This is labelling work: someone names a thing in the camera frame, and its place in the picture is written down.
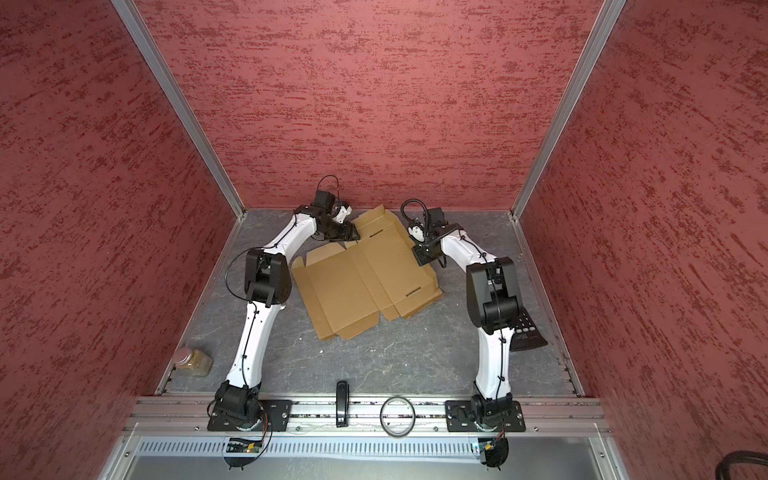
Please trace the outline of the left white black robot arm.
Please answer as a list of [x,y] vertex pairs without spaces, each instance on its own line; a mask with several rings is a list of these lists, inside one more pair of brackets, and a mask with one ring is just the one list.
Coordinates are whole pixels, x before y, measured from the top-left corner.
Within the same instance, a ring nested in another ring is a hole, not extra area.
[[293,286],[290,261],[311,237],[348,242],[360,238],[349,220],[352,208],[300,206],[282,231],[266,245],[238,256],[245,261],[243,292],[233,296],[245,303],[246,316],[235,358],[209,405],[208,429],[252,431],[267,427],[267,413],[259,399],[266,347],[277,315]]

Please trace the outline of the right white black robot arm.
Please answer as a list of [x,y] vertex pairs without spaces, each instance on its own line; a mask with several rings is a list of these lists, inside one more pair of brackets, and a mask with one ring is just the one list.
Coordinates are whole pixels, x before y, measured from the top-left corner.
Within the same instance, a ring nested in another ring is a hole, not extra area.
[[419,265],[451,259],[465,273],[466,307],[479,339],[473,419],[484,430],[495,428],[514,410],[509,356],[523,304],[513,262],[482,249],[456,224],[411,222],[407,232]]

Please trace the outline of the brown cardboard box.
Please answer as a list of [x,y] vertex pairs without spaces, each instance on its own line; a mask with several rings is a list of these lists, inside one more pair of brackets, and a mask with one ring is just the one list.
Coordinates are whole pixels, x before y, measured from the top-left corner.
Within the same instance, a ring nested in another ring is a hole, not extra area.
[[416,261],[401,220],[380,205],[353,220],[361,238],[329,243],[292,261],[291,271],[320,340],[349,340],[408,319],[442,296],[435,271]]

